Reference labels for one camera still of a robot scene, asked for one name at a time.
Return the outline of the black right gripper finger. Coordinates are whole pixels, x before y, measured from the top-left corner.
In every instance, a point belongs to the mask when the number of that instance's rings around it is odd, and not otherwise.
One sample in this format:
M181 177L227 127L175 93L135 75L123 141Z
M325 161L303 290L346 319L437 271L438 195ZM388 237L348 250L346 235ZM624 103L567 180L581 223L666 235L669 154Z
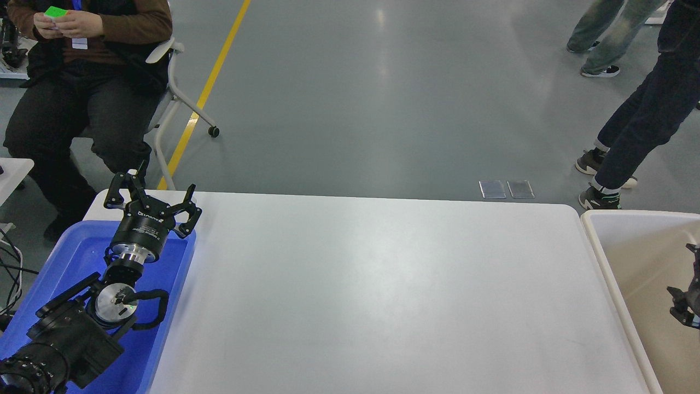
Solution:
M699 329L699 319L697 314L692 311L690 304L689 292L683 292L681 289L668 286L667 291L672 295L673 306L669 312L675 317L680 324L686 327Z
M689 284L688 290L698 290L699 287L699 244L686 244L686 249L693 253L695 261L693 261L693 278Z

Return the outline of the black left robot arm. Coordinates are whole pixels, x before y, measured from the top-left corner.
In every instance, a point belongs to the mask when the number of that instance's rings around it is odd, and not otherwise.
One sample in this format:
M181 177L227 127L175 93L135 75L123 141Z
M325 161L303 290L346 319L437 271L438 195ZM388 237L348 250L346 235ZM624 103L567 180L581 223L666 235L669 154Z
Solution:
M36 312L30 339L2 361L3 393L65 393L69 383L86 387L124 352L119 340L130 330L158 327L167 316L170 292L137 290L146 264L157 262L167 237L193 233L202 210L193 201L168 204L145 192L137 170L118 172L103 202L124 212L103 259L107 269L58 294Z

